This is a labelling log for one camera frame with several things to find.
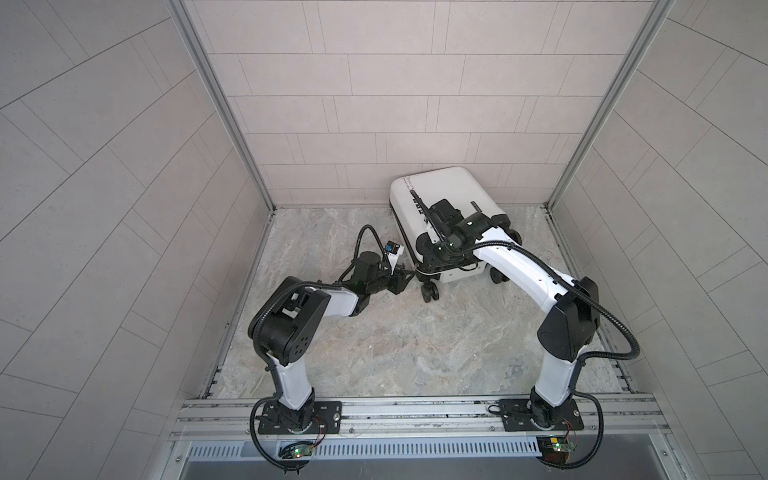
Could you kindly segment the white black-lined carry-on suitcase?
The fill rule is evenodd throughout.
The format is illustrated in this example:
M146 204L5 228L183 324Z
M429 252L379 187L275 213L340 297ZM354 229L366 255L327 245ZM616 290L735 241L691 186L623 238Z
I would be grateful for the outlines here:
M390 208L393 211L408 254L415 267L415 277L421 282L421 295L426 303L439 299L439 283L448 283L483 273L486 263L480 259L474 270L422 270L422 256L416 250L417 237L425 231L425 219L419 212L417 201L427 207L447 199L461 211L464 219L456 227L466 238L467 248L478 241L490 227L499 227L517 244L522 243L519 233L511 227L506 213L463 167L449 167L394 180L390 187Z

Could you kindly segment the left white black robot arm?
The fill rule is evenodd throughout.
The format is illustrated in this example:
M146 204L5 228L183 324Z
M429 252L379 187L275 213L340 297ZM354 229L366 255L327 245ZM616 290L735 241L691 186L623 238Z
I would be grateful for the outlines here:
M403 247L382 242L374 227L358 232L353 258L333 283L286 277L252 318L247 335L275 387L267 421L291 433L306 431L315 415L315 391L304 355L325 317L354 317L384 290L401 293L413 274L399 263Z

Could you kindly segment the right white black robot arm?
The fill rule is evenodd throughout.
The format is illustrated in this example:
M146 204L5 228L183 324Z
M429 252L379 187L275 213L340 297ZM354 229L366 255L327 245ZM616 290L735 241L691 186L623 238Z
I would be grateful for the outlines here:
M545 351L539 378L532 388L527 418L540 430L550 430L564 418L575 397L591 401L597 411L598 427L591 450L572 463L557 463L542 457L539 462L558 470L572 470L588 464L597 454L604 435L604 414L592 394L576 390L582 368L590 359L632 360L641 347L630 329L599 304L599 288L588 277L565 277L532 252L523 248L516 231L500 215L487 216L480 208L465 217L443 199L427 206L415 190L410 191L426 223L435 230L438 241L427 251L440 260L458 265L470 256L499 271L522 288L546 313L537 338ZM608 320L625 338L627 352L588 351L600 327Z

